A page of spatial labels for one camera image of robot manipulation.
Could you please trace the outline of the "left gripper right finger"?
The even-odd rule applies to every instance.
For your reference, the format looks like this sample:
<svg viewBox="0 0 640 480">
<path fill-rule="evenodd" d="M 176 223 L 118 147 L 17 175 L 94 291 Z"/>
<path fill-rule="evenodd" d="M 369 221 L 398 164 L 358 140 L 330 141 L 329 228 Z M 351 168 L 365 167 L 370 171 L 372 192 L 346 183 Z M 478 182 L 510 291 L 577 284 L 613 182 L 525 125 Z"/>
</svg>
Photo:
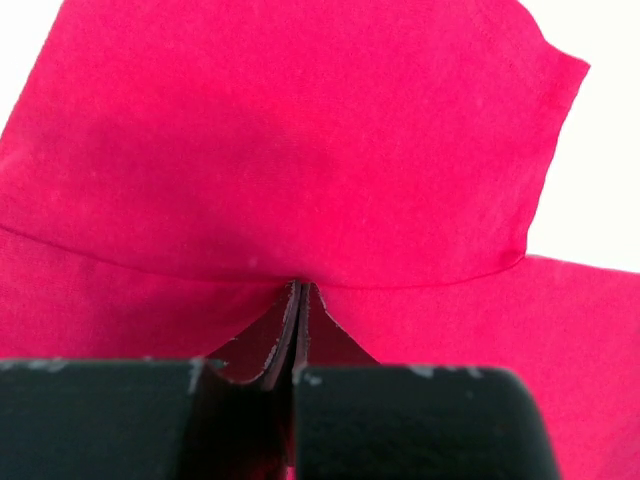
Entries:
<svg viewBox="0 0 640 480">
<path fill-rule="evenodd" d="M 540 411 L 505 369 L 381 365 L 302 288 L 294 369 L 299 479 L 557 479 Z"/>
</svg>

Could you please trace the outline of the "magenta t shirt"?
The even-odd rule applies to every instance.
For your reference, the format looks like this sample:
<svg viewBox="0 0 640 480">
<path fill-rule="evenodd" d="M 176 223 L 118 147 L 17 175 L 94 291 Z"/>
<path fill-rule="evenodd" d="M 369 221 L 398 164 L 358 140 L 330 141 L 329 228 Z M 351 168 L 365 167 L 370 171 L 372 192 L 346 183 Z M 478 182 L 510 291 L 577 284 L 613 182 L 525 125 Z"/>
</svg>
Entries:
<svg viewBox="0 0 640 480">
<path fill-rule="evenodd" d="M 209 354 L 315 283 L 639 475 L 639 278 L 529 255 L 589 71 L 516 1 L 66 1 L 1 137 L 1 354 Z"/>
</svg>

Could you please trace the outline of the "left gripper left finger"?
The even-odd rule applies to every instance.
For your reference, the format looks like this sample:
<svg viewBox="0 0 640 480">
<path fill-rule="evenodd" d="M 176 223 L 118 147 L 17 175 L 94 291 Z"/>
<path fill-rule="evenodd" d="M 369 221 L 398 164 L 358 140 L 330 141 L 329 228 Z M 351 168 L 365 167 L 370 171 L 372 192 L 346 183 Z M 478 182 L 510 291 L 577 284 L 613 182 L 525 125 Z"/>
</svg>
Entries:
<svg viewBox="0 0 640 480">
<path fill-rule="evenodd" d="M 283 479 L 300 285 L 215 354 L 6 359 L 5 479 Z"/>
</svg>

